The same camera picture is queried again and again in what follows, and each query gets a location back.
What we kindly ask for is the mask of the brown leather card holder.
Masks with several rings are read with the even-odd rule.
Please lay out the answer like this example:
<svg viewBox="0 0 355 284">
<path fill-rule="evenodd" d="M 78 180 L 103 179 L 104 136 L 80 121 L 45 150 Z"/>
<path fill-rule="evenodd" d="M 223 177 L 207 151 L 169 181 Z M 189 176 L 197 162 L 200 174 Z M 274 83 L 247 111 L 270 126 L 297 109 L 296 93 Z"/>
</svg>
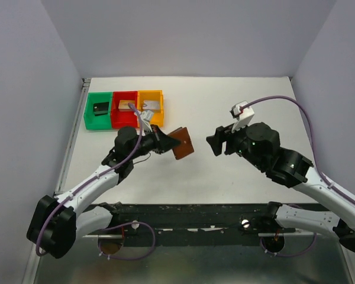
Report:
<svg viewBox="0 0 355 284">
<path fill-rule="evenodd" d="M 176 160 L 181 160 L 194 153 L 192 140 L 186 127 L 179 127 L 170 132 L 168 136 L 180 141 L 178 146 L 172 148 Z"/>
</svg>

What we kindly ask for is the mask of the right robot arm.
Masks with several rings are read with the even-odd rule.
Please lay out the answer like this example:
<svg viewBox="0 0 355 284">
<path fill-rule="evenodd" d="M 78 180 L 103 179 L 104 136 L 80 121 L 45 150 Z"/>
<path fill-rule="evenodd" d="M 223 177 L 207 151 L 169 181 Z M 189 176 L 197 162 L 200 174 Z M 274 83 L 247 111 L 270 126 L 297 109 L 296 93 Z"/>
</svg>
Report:
<svg viewBox="0 0 355 284">
<path fill-rule="evenodd" d="M 256 225 L 260 232 L 294 228 L 336 238 L 355 253 L 355 196 L 329 178 L 321 177 L 313 162 L 295 150 L 280 145 L 279 133 L 260 122 L 232 131 L 220 126 L 206 142 L 215 156 L 237 154 L 272 182 L 301 192 L 325 207 L 325 211 L 294 208 L 269 202 L 267 213 Z"/>
</svg>

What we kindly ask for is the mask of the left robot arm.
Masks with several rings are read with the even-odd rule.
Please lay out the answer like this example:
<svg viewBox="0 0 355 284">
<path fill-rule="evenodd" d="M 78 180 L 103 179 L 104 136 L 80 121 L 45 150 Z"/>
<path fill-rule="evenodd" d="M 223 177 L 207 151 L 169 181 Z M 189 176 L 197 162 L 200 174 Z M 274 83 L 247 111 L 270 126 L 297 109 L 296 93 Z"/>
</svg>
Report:
<svg viewBox="0 0 355 284">
<path fill-rule="evenodd" d="M 145 131 L 122 127 L 114 147 L 88 178 L 57 197 L 46 195 L 38 201 L 27 231 L 36 255 L 63 257 L 76 240 L 78 218 L 94 200 L 127 178 L 134 168 L 134 159 L 151 151 L 163 154 L 180 144 L 156 125 Z"/>
</svg>

